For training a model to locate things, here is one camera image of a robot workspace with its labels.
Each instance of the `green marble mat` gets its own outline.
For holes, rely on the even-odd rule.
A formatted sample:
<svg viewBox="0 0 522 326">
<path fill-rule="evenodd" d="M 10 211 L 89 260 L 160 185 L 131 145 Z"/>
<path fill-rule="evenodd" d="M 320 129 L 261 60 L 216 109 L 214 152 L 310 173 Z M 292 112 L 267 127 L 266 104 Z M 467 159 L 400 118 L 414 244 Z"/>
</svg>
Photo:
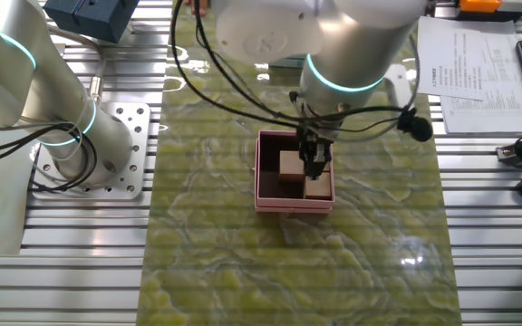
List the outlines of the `green marble mat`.
<svg viewBox="0 0 522 326">
<path fill-rule="evenodd" d="M 211 69 L 183 14 L 179 46 L 190 78 L 214 99 L 258 112 Z M 405 49 L 398 61 L 407 58 Z M 232 64 L 269 107 L 294 114 L 287 93 L 299 71 Z M 207 105 L 182 87 L 172 60 L 167 75 L 138 325 L 460 325 L 433 142 L 398 131 L 338 142 L 337 204 L 327 219 L 259 215 L 257 133 L 281 128 Z M 385 99 L 381 90 L 371 104 Z M 429 115 L 423 97 L 417 107 Z M 344 127 L 387 117 L 363 115 Z"/>
</svg>

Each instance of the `pink box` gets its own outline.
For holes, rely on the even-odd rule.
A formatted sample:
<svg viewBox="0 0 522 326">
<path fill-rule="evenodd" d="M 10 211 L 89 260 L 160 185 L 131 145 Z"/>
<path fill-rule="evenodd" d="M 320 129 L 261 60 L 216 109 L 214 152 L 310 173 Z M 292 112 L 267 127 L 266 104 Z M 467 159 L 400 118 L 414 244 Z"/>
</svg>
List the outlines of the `pink box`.
<svg viewBox="0 0 522 326">
<path fill-rule="evenodd" d="M 291 214 L 332 212 L 335 204 L 333 162 L 330 162 L 332 200 L 303 199 L 303 184 L 279 183 L 279 152 L 299 150 L 298 146 L 295 132 L 259 131 L 255 152 L 255 210 L 257 212 Z"/>
</svg>

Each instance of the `robotic arm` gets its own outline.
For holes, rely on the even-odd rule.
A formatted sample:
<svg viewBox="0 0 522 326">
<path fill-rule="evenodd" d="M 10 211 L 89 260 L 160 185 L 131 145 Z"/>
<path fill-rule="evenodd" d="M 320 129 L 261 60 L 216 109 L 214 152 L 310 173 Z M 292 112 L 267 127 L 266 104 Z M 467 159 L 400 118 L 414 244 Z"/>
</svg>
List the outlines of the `robotic arm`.
<svg viewBox="0 0 522 326">
<path fill-rule="evenodd" d="M 121 170 L 131 156 L 130 132 L 100 106 L 55 49 L 37 1 L 0 0 L 0 128 L 25 120 L 71 122 L 90 145 L 78 147 L 63 131 L 39 140 L 65 177 L 92 169 L 86 182 L 97 184 Z M 99 164 L 88 168 L 84 151 L 92 152 L 91 147 Z"/>
<path fill-rule="evenodd" d="M 428 0 L 216 0 L 217 39 L 223 51 L 242 62 L 273 62 L 308 53 L 301 92 L 292 96 L 299 114 L 314 116 L 362 108 L 405 44 Z M 403 107 L 406 102 L 398 103 Z M 428 140 L 430 124 L 414 135 Z M 299 134 L 305 174 L 319 177 L 343 120 L 318 122 L 317 132 Z"/>
</svg>

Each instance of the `brown cube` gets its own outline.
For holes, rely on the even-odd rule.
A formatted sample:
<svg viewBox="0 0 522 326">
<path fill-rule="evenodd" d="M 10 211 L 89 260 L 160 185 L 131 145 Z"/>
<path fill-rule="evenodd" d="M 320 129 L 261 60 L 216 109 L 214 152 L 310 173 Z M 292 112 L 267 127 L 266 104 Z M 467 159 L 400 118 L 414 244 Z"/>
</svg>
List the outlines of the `brown cube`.
<svg viewBox="0 0 522 326">
<path fill-rule="evenodd" d="M 304 162 L 299 158 L 299 152 L 294 150 L 279 152 L 279 181 L 303 183 L 304 180 Z"/>
<path fill-rule="evenodd" d="M 324 172 L 319 179 L 305 179 L 304 199 L 332 200 L 332 184 L 330 174 Z"/>
</svg>

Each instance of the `white cable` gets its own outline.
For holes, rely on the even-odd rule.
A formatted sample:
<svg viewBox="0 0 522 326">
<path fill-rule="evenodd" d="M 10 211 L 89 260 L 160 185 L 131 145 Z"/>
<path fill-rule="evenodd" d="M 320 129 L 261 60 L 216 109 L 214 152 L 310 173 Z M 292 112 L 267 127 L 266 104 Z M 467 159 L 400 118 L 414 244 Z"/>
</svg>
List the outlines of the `white cable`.
<svg viewBox="0 0 522 326">
<path fill-rule="evenodd" d="M 82 147 L 83 134 L 82 134 L 82 130 L 80 128 L 78 128 L 78 125 L 80 124 L 80 122 L 82 122 L 83 115 L 84 115 L 84 113 L 86 113 L 86 111 L 87 111 L 86 109 L 88 109 L 88 107 L 93 108 L 93 110 L 95 110 L 93 105 L 84 107 L 84 109 L 82 110 L 82 113 L 80 113 L 80 117 L 78 117 L 78 120 L 76 121 L 76 123 L 73 124 L 73 128 L 70 129 L 69 131 L 67 131 L 68 133 L 70 133 L 70 132 L 74 131 L 75 129 L 78 130 L 78 133 L 80 134 L 80 141 L 78 141 L 78 146 L 76 146 L 76 148 L 73 149 L 73 151 L 72 151 L 72 153 L 70 153 L 70 155 L 68 155 L 65 158 L 56 158 L 55 159 L 56 161 L 65 162 L 65 161 L 69 160 L 70 158 L 73 158 L 73 156 L 76 155 L 76 153 L 78 152 L 78 149 L 80 149 Z"/>
<path fill-rule="evenodd" d="M 32 118 L 27 118 L 27 117 L 25 117 L 25 116 L 21 116 L 21 117 L 19 117 L 19 120 L 22 120 L 22 121 L 25 121 L 25 122 L 30 122 L 30 123 L 33 123 L 33 124 L 36 124 L 36 123 L 45 123 L 45 121 L 36 120 L 36 119 L 32 119 Z"/>
<path fill-rule="evenodd" d="M 106 70 L 106 55 L 104 50 L 94 41 L 83 37 L 79 34 L 71 33 L 64 31 L 63 29 L 50 25 L 47 25 L 47 30 L 50 32 L 50 34 L 56 34 L 58 36 L 61 36 L 63 38 L 66 38 L 68 40 L 72 40 L 74 42 L 80 43 L 83 46 L 86 46 L 92 50 L 94 50 L 96 53 L 98 53 L 98 56 L 100 57 L 100 65 L 98 66 L 98 69 L 96 70 L 96 77 L 102 77 L 104 75 L 104 71 Z"/>
</svg>

